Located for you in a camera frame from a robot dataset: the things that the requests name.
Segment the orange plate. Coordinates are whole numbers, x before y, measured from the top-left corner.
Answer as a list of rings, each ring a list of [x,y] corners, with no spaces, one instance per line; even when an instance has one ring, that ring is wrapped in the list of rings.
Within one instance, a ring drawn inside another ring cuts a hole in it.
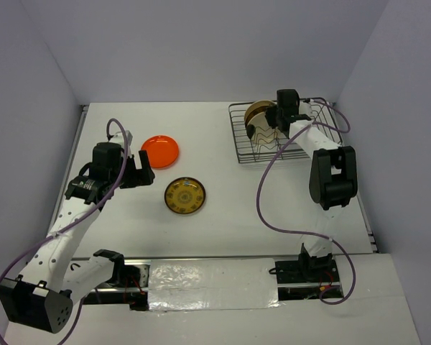
[[[180,154],[178,143],[166,135],[148,138],[141,146],[147,152],[149,163],[154,169],[164,169],[173,165]]]

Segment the cream plate with black spot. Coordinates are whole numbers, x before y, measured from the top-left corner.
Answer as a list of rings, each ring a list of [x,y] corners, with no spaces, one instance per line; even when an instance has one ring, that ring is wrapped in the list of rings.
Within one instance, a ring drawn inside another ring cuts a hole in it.
[[[253,145],[269,144],[277,139],[277,130],[268,124],[264,111],[249,119],[246,133]]]

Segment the yellow patterned dark plate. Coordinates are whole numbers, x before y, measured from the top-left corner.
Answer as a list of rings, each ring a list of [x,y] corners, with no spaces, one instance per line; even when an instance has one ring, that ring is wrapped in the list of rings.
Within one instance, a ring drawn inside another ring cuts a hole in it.
[[[204,206],[206,197],[203,184],[192,177],[174,179],[164,191],[166,207],[179,215],[198,212]]]

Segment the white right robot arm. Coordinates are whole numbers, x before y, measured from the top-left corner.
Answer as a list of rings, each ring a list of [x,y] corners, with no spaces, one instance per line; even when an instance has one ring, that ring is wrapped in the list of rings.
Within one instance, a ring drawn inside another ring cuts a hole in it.
[[[277,102],[266,111],[268,125],[278,129],[311,158],[308,189],[318,206],[314,229],[305,237],[298,258],[298,273],[313,281],[332,265],[332,240],[338,232],[338,218],[358,191],[356,152],[329,139],[302,108],[295,89],[277,91]]]

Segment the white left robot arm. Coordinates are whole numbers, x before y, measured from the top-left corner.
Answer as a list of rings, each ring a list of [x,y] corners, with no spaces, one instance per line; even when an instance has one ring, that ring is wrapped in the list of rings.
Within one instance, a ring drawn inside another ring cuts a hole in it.
[[[0,282],[0,301],[9,321],[56,334],[65,327],[73,306],[92,289],[103,283],[123,287],[131,278],[140,278],[139,269],[126,266],[122,254],[107,249],[94,252],[79,268],[70,268],[110,189],[153,183],[147,152],[139,151],[139,159],[141,167],[136,168],[134,156],[125,156],[118,143],[102,142],[93,148],[91,162],[68,183],[49,242],[16,278]]]

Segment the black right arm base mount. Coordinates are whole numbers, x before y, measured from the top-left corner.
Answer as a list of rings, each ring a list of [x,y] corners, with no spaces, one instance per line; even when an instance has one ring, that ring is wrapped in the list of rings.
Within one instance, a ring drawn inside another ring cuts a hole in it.
[[[308,269],[298,259],[281,260],[274,263],[269,274],[277,279],[278,284],[330,283],[340,281],[335,260],[330,266],[318,269]]]

